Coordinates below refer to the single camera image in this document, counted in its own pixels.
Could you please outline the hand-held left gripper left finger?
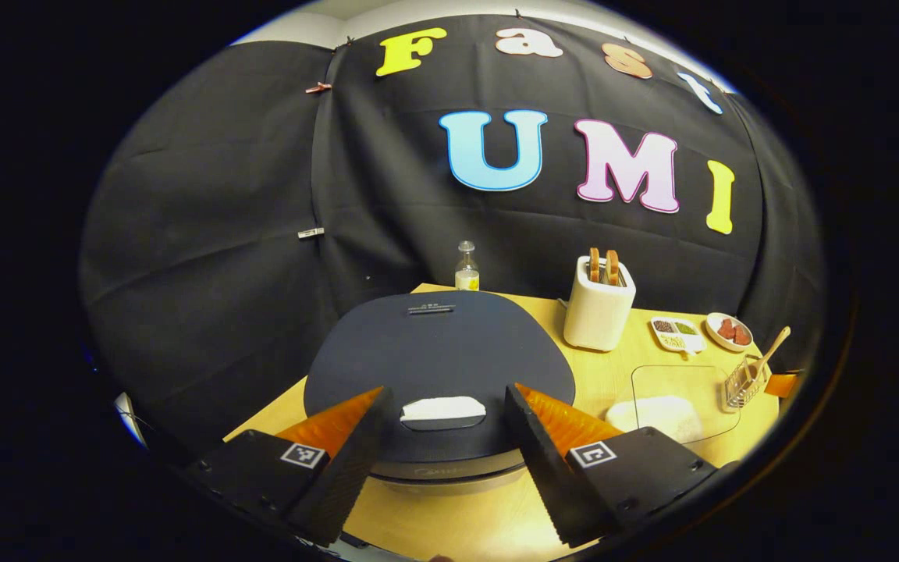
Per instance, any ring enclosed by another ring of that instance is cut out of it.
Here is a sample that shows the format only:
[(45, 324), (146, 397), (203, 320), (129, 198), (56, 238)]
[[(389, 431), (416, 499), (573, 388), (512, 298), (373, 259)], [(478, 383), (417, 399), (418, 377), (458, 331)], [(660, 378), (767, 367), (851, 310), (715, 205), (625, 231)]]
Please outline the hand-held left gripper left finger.
[(186, 473), (264, 530), (329, 546), (378, 460), (390, 398), (379, 386), (277, 434), (242, 431)]

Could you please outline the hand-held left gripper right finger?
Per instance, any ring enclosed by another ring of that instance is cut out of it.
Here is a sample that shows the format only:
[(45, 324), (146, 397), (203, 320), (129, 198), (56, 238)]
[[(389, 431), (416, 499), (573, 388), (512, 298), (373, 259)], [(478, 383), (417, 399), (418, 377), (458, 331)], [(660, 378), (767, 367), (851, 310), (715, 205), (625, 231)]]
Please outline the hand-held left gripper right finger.
[(625, 432), (520, 383), (504, 391), (504, 419), (567, 546), (639, 533), (720, 480), (656, 428)]

